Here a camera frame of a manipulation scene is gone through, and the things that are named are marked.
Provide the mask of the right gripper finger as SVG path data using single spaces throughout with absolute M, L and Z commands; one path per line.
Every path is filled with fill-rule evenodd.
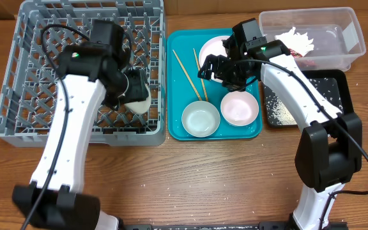
M 211 80 L 219 80 L 219 68 L 226 62 L 226 57 L 223 55 L 208 56 L 208 74 Z
M 211 79 L 210 65 L 211 65 L 210 55 L 208 55 L 206 57 L 206 59 L 204 60 L 204 63 L 202 65 L 202 67 L 200 67 L 200 70 L 197 74 L 197 76 L 200 79 Z

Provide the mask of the pink bowl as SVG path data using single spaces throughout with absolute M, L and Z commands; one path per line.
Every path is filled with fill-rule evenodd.
M 259 104 L 252 94 L 246 91 L 234 91 L 223 97 L 220 111 L 230 125 L 244 127 L 253 123 L 258 117 Z

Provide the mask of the grey-white bowl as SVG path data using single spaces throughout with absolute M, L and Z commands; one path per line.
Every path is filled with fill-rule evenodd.
M 209 137 L 218 130 L 220 113 L 212 103 L 192 102 L 183 110 L 181 123 L 190 135 L 198 138 Z

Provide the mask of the pile of rice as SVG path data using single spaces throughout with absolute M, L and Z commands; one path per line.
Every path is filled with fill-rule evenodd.
M 343 111 L 336 79 L 315 78 L 309 81 L 332 105 Z M 267 86 L 263 89 L 268 124 L 274 128 L 296 126 L 296 121 L 278 96 Z

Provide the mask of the red snack wrapper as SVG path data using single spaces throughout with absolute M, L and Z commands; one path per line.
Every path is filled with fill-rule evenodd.
M 311 61 L 311 60 L 306 60 L 300 53 L 298 53 L 297 51 L 290 49 L 290 53 L 291 55 L 294 57 L 297 65 L 300 68 L 314 68 L 315 67 L 315 62 Z

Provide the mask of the white napkin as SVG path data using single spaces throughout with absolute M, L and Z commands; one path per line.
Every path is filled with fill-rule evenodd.
M 307 33 L 296 32 L 296 27 L 292 27 L 288 32 L 275 35 L 276 40 L 280 40 L 290 51 L 294 58 L 302 58 L 314 50 L 313 40 L 309 39 Z

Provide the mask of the white paper cup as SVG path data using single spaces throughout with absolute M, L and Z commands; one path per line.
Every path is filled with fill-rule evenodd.
M 151 105 L 151 94 L 144 101 L 126 103 L 125 107 L 136 114 L 144 114 L 148 112 Z

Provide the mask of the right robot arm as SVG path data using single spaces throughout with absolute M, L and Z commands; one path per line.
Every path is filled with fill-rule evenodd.
M 303 182 L 286 229 L 345 229 L 328 219 L 333 203 L 362 166 L 362 122 L 354 113 L 339 70 L 299 69 L 282 40 L 268 41 L 255 19 L 233 27 L 229 38 L 200 58 L 198 76 L 232 91 L 252 81 L 269 87 L 296 121 L 301 138 L 295 167 Z

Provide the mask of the black food waste tray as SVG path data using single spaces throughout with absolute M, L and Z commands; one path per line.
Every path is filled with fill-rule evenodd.
M 341 70 L 304 70 L 302 72 L 306 78 L 333 78 L 337 80 L 337 85 L 339 88 L 339 93 L 341 97 L 341 102 L 343 106 L 343 114 L 354 112 L 353 104 L 351 101 L 348 83 L 346 80 L 346 75 Z

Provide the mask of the grey dishwasher rack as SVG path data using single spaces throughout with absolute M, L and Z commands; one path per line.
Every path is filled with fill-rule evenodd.
M 158 146 L 165 141 L 166 20 L 163 1 L 24 1 L 19 10 L 0 93 L 0 138 L 16 147 L 46 145 L 56 105 L 56 76 L 46 56 L 80 44 L 93 21 L 109 20 L 129 35 L 131 64 L 146 73 L 151 105 L 144 114 L 124 107 L 98 110 L 91 142 Z

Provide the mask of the pink round plate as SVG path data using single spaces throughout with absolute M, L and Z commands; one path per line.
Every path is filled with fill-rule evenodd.
M 227 57 L 227 49 L 224 47 L 223 42 L 230 36 L 222 35 L 209 39 L 201 48 L 198 56 L 199 70 L 204 66 L 207 57 L 211 54 L 214 56 Z

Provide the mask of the left wooden chopstick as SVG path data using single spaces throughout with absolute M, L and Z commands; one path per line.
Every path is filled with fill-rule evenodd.
M 187 78 L 187 80 L 188 80 L 189 84 L 191 85 L 192 89 L 194 90 L 194 93 L 196 94 L 196 96 L 198 97 L 198 99 L 199 99 L 200 101 L 202 101 L 202 98 L 201 98 L 201 96 L 200 96 L 200 94 L 199 94 L 198 90 L 196 89 L 196 87 L 195 87 L 194 83 L 192 82 L 192 79 L 190 78 L 190 76 L 189 76 L 189 74 L 188 74 L 188 72 L 187 72 L 186 68 L 184 67 L 183 63 L 181 62 L 181 59 L 179 58 L 179 56 L 177 55 L 177 53 L 176 53 L 176 51 L 175 51 L 174 49 L 172 50 L 172 52 L 173 52 L 173 54 L 175 55 L 177 62 L 178 62 L 178 63 L 179 63 L 179 65 L 181 66 L 181 69 L 183 70 L 183 73 L 185 74 L 185 76 L 186 76 L 186 78 Z

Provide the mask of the teal plastic tray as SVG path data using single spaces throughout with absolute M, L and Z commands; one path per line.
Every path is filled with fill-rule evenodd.
M 203 141 L 224 139 L 250 139 L 254 138 L 263 128 L 262 114 L 247 126 L 232 126 L 220 115 L 220 125 L 217 131 L 204 138 L 190 135 L 183 127 L 181 117 L 185 107 L 198 101 L 198 97 L 182 70 L 173 50 L 189 74 L 194 86 L 204 100 L 204 91 L 201 79 L 197 78 L 196 59 L 193 49 L 200 53 L 202 46 L 217 36 L 230 36 L 232 30 L 225 29 L 195 29 L 173 32 L 167 39 L 167 117 L 168 129 L 172 137 L 179 141 Z M 220 103 L 228 90 L 221 83 L 204 80 L 208 100 L 220 112 Z

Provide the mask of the clear plastic bin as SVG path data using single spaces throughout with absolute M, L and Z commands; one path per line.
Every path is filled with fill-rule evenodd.
M 304 58 L 316 65 L 314 68 L 299 67 L 301 70 L 345 72 L 354 60 L 366 53 L 362 29 L 350 7 L 264 11 L 259 15 L 259 27 L 269 42 L 292 27 L 314 39 L 314 50 Z

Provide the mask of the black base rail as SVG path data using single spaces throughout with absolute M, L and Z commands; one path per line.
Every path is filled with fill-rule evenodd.
M 153 226 L 151 224 L 123 224 L 124 230 L 284 230 L 287 222 L 262 222 L 247 225 L 173 225 Z

